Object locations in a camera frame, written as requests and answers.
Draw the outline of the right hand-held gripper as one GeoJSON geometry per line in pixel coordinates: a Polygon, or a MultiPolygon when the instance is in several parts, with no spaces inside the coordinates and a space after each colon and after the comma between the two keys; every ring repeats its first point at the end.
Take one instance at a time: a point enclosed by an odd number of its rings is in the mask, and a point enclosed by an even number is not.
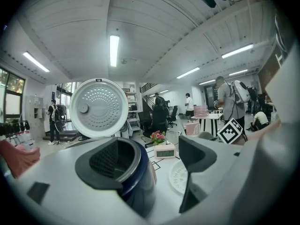
{"type": "Polygon", "coordinates": [[[231,118],[217,133],[219,139],[226,143],[232,144],[236,141],[243,132],[242,126],[234,119],[231,118]]]}

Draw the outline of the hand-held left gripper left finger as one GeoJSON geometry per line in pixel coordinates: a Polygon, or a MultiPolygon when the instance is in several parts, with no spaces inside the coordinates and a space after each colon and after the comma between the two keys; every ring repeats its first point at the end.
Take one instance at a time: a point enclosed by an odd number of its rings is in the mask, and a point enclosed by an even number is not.
{"type": "Polygon", "coordinates": [[[118,161],[116,138],[82,154],[75,162],[77,176],[93,189],[122,189],[114,177],[118,161]]]}

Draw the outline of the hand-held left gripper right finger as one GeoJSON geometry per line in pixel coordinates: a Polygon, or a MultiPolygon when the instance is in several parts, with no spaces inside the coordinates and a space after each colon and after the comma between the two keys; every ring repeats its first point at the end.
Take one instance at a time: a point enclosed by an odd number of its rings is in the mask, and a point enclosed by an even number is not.
{"type": "Polygon", "coordinates": [[[217,160],[214,150],[201,145],[183,135],[179,136],[179,156],[187,170],[187,183],[179,209],[182,214],[206,198],[207,193],[192,181],[192,173],[201,173],[210,168],[217,160]]]}

